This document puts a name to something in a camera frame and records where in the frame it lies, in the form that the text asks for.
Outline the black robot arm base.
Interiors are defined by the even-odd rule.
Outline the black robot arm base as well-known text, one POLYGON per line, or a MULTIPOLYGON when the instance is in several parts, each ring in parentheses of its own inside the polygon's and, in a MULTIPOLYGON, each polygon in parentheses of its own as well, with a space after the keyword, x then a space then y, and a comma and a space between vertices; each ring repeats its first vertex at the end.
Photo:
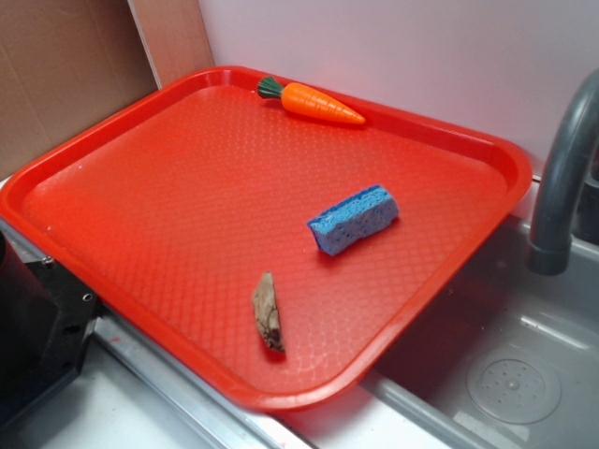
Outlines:
POLYGON ((79 376, 96 293, 53 260, 24 262, 1 238, 1 427, 79 376))

